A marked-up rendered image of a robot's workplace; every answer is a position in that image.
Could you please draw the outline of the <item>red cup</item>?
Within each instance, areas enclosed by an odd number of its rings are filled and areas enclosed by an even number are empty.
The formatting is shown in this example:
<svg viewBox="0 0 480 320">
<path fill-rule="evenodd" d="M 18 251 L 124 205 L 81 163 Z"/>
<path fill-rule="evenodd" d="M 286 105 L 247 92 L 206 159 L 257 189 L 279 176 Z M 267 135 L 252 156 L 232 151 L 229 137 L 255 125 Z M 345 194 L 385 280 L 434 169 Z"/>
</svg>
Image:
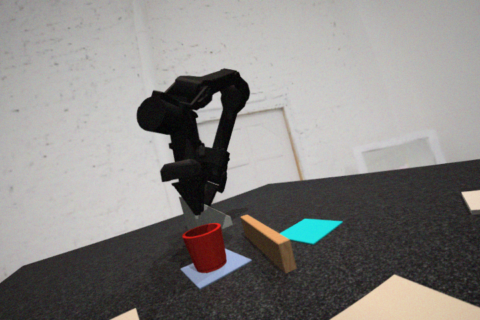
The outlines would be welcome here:
<svg viewBox="0 0 480 320">
<path fill-rule="evenodd" d="M 227 262 L 221 224 L 210 223 L 182 235 L 198 272 L 216 271 Z"/>
</svg>

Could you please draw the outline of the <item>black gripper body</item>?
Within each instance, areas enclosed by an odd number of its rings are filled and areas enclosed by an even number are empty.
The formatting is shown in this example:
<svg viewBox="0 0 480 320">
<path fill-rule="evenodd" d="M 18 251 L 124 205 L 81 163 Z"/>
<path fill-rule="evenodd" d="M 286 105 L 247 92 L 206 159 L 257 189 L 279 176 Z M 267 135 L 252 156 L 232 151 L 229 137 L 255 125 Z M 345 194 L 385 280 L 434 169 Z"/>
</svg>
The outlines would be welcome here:
<svg viewBox="0 0 480 320">
<path fill-rule="evenodd" d="M 212 175 L 211 166 L 197 158 L 197 144 L 202 146 L 198 133 L 184 134 L 171 138 L 169 148 L 173 150 L 174 163 L 164 164 L 160 170 L 161 181 L 166 182 L 174 179 L 187 181 Z"/>
</svg>

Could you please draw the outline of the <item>brown wooden block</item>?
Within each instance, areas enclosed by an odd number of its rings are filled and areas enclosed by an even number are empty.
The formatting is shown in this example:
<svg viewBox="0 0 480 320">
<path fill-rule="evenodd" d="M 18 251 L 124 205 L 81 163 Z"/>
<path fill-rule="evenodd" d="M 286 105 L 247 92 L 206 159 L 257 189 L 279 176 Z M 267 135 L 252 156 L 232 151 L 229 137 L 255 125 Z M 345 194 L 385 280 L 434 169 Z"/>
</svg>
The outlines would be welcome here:
<svg viewBox="0 0 480 320">
<path fill-rule="evenodd" d="M 249 215 L 242 216 L 241 222 L 245 235 L 282 271 L 288 273 L 297 268 L 290 239 Z"/>
</svg>

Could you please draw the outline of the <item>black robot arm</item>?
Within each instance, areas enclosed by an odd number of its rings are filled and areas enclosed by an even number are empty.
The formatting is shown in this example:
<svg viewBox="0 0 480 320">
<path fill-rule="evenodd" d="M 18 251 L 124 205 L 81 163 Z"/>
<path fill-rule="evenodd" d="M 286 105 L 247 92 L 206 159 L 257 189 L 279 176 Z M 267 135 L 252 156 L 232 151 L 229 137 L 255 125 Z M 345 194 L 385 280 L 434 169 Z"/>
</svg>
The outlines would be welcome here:
<svg viewBox="0 0 480 320">
<path fill-rule="evenodd" d="M 198 133 L 194 110 L 204 108 L 213 100 L 213 94 L 221 92 L 223 107 L 212 148 L 197 144 L 197 158 L 211 166 L 212 175 L 204 186 L 204 204 L 211 207 L 216 192 L 223 193 L 227 181 L 227 152 L 238 112 L 245 107 L 250 96 L 248 83 L 240 73 L 231 69 L 202 76 L 178 76 L 165 91 L 153 91 L 137 110 L 139 126 L 149 132 L 170 135 Z M 210 183 L 211 182 L 211 183 Z"/>
</svg>

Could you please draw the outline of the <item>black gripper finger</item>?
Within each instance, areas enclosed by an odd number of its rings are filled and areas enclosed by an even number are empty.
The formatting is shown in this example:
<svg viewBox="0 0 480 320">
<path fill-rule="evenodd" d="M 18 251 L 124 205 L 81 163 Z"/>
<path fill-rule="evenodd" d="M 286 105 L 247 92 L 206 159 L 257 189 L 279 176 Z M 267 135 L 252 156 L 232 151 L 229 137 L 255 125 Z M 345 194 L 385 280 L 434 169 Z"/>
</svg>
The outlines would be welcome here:
<svg viewBox="0 0 480 320">
<path fill-rule="evenodd" d="M 172 183 L 186 204 L 191 208 L 195 215 L 201 214 L 201 193 L 200 186 L 205 177 L 190 179 L 187 181 L 178 181 Z"/>
<path fill-rule="evenodd" d="M 202 182 L 202 185 L 200 186 L 200 193 L 201 193 L 201 213 L 204 212 L 204 198 L 205 198 L 204 186 L 205 186 L 205 184 L 206 184 L 206 182 L 208 181 L 209 178 L 210 178 L 210 176 L 205 177 L 204 181 Z"/>
</svg>

